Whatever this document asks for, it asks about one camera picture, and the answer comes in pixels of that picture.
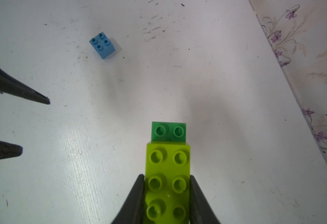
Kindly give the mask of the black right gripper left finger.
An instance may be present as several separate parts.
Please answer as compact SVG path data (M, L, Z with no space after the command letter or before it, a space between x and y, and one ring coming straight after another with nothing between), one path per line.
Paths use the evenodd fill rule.
M144 219L144 175L140 174L112 224L142 224Z

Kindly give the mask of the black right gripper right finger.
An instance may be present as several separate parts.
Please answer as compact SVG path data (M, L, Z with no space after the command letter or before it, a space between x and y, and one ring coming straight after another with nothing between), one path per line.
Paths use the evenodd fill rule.
M193 175L190 175L189 208L190 224L220 224Z

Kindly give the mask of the lime green long lego brick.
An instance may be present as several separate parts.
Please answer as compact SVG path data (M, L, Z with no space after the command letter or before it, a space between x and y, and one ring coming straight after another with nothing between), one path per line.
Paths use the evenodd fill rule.
M145 224L188 224L190 146L150 142L146 150Z

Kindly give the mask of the green square lego brick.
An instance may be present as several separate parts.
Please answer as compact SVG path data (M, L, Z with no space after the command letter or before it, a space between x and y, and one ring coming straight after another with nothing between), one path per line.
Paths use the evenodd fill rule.
M153 121L151 141L186 142L186 123Z

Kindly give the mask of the blue square lego brick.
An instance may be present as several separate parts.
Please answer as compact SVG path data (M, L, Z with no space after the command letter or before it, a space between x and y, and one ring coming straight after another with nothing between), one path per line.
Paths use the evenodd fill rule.
M114 45L103 32L93 37L89 42L103 60L115 52Z

